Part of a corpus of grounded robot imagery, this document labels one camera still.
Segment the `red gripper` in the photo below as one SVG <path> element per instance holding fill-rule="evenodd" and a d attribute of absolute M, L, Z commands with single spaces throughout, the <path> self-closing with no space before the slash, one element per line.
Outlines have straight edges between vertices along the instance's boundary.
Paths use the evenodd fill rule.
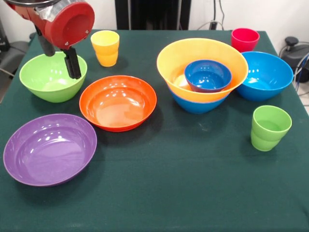
<path fill-rule="evenodd" d="M 65 54 L 70 78 L 79 79 L 78 56 L 71 46 L 85 39 L 93 27 L 91 5 L 85 0 L 7 0 L 6 4 L 35 25 L 44 54 L 52 57 L 54 46 L 58 47 Z"/>

